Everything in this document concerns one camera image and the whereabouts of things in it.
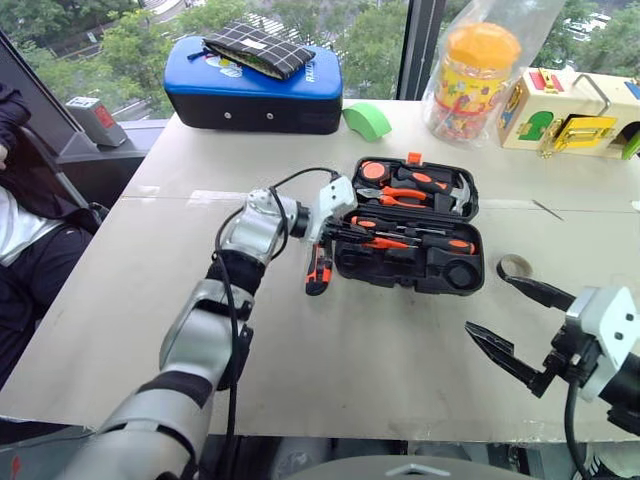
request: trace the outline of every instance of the black checkered bag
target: black checkered bag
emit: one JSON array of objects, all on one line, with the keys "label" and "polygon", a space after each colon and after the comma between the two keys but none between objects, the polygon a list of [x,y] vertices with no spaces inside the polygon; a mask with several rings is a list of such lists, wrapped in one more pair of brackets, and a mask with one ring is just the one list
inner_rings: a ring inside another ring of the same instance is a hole
[{"label": "black checkered bag", "polygon": [[291,77],[315,55],[240,22],[227,25],[203,41],[206,48],[280,80]]}]

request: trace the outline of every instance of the blue storage case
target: blue storage case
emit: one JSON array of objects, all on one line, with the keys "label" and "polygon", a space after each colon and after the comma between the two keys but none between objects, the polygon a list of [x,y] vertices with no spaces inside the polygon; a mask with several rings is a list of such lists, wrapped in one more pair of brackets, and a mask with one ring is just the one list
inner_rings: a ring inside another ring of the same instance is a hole
[{"label": "blue storage case", "polygon": [[263,132],[335,132],[342,111],[342,76],[336,55],[316,55],[285,81],[202,51],[202,37],[178,41],[167,61],[164,88],[186,125]]}]

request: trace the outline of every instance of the white table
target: white table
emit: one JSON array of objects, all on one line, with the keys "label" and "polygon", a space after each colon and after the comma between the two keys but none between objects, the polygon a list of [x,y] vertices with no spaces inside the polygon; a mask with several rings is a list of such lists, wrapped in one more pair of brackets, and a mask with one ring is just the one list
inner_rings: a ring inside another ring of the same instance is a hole
[{"label": "white table", "polygon": [[[291,241],[270,265],[251,317],[251,355],[239,386],[241,434],[441,441],[562,441],[566,385],[537,399],[492,364],[464,332],[480,323],[540,367],[563,322],[500,281],[505,253],[578,293],[624,284],[640,303],[637,159],[631,162],[488,146],[465,151],[426,133],[419,104],[376,102],[394,130],[375,144],[345,125],[330,136],[242,134],[188,128],[173,118],[45,317],[0,392],[0,414],[98,426],[157,373],[162,338],[209,262],[222,219],[241,192],[324,165],[351,174],[365,155],[462,166],[477,180],[473,224],[485,248],[484,288],[470,297],[384,289],[334,275],[304,295],[308,247]],[[326,182],[284,189],[310,202]],[[535,199],[563,220],[535,206]],[[211,431],[224,431],[226,395]],[[606,422],[607,406],[579,402],[577,436],[631,436]]]}]

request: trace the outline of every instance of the pliers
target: pliers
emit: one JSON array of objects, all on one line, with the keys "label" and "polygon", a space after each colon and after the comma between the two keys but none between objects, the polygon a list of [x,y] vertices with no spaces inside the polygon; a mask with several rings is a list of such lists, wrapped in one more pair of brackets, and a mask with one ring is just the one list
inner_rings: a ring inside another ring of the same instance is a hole
[{"label": "pliers", "polygon": [[425,208],[426,205],[420,205],[417,203],[406,203],[396,200],[396,197],[416,198],[418,200],[426,200],[427,194],[420,190],[413,190],[411,188],[393,188],[384,187],[378,188],[359,188],[356,190],[358,195],[366,198],[375,198],[381,205],[397,205],[401,207],[411,208]]}]

